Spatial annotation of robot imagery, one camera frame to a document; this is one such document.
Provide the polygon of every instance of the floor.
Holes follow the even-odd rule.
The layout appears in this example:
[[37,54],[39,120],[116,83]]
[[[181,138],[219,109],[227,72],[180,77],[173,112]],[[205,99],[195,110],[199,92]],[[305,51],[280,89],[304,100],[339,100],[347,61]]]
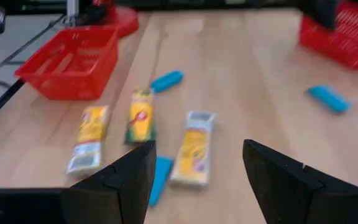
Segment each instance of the floor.
[[[6,31],[0,35],[0,62],[15,52],[19,47],[37,35],[41,30],[48,26],[48,23],[59,18],[60,15],[34,15],[34,16],[7,16]],[[43,46],[46,41],[51,39],[59,30],[59,27],[53,27],[28,46],[13,61],[25,61],[36,50]],[[14,72],[19,65],[5,65],[0,68],[0,81],[13,84],[17,78]],[[5,89],[0,87],[0,96]]]

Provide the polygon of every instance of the yellow packaging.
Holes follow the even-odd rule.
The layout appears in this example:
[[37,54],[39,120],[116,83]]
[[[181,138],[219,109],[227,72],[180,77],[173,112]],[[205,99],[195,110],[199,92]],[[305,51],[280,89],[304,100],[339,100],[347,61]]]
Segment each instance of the yellow packaging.
[[209,139],[215,114],[190,112],[185,137],[170,180],[181,184],[205,186],[209,180]]
[[136,90],[133,93],[125,143],[155,139],[153,98],[154,94],[149,90]]
[[108,106],[94,106],[84,110],[77,142],[68,164],[68,174],[91,175],[100,168],[108,114]]

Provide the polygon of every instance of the wooden table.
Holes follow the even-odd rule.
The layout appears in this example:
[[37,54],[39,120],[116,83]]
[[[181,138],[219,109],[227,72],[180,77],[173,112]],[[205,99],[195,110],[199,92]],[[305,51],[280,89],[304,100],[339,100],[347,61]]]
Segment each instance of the wooden table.
[[[155,98],[157,154],[178,153],[189,110],[218,114],[211,181],[204,191],[167,187],[145,223],[265,223],[242,161],[255,139],[323,172],[358,185],[358,73],[297,46],[294,11],[140,14],[140,29],[122,39],[115,71],[99,100],[49,101],[25,85],[0,111],[0,187],[61,187],[80,114],[110,105],[103,163],[122,144],[131,93],[171,70],[182,84]],[[306,94],[327,83],[354,107],[336,116]]]

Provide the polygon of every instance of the red plastic basket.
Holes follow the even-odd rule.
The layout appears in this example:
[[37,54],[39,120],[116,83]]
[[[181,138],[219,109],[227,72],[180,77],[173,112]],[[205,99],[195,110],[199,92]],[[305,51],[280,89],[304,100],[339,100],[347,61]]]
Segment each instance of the red plastic basket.
[[117,59],[113,27],[60,31],[16,75],[51,100],[93,100],[100,97]]
[[300,44],[358,70],[358,4],[340,3],[336,25],[334,32],[329,31],[303,16]]

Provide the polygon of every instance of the blue block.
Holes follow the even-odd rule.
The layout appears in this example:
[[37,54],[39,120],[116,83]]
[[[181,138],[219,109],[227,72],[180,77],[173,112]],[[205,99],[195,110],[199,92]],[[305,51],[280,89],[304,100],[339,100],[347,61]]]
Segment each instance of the blue block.
[[150,194],[149,205],[154,206],[160,199],[162,190],[164,189],[165,181],[167,180],[169,173],[173,165],[173,159],[158,156],[157,162],[155,163],[155,176]]
[[180,83],[183,78],[183,72],[181,71],[172,71],[166,75],[154,80],[150,84],[150,88],[156,93],[160,93],[171,86]]
[[308,93],[335,113],[345,112],[351,107],[350,102],[329,86],[318,85],[311,87]]

